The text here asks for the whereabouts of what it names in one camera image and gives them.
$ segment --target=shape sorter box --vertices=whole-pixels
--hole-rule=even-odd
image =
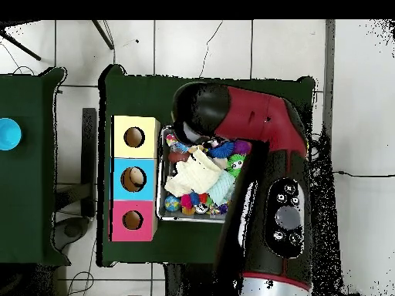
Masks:
[[[145,183],[137,192],[130,192],[123,187],[121,178],[125,170],[134,167],[138,168],[143,173]],[[114,158],[112,188],[114,200],[155,200],[157,188],[157,160]]]
[[[114,201],[112,209],[112,242],[152,241],[157,230],[154,201]],[[131,230],[125,225],[125,215],[137,212],[142,220],[140,228]]]
[[[157,142],[160,133],[160,123],[153,117],[114,116],[113,144],[116,158],[157,158]],[[138,130],[141,144],[127,144],[127,131]]]

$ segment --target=blue bowl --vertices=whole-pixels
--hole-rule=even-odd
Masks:
[[[9,118],[0,119],[0,150],[12,150],[21,138],[22,131],[16,121]]]

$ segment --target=pink cube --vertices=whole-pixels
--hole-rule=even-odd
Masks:
[[[149,242],[157,229],[153,201],[115,200],[113,202],[113,242]]]

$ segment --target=green toy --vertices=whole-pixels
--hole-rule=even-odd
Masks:
[[[230,156],[228,159],[228,168],[226,171],[228,171],[234,178],[237,178],[241,172],[244,159],[245,156],[242,156],[241,154],[234,154],[233,156]]]

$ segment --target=white cloth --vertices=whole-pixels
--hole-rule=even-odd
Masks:
[[[217,183],[222,172],[201,150],[196,150],[187,162],[177,162],[176,169],[177,175],[168,177],[164,186],[175,197],[182,197],[192,191],[206,193]]]

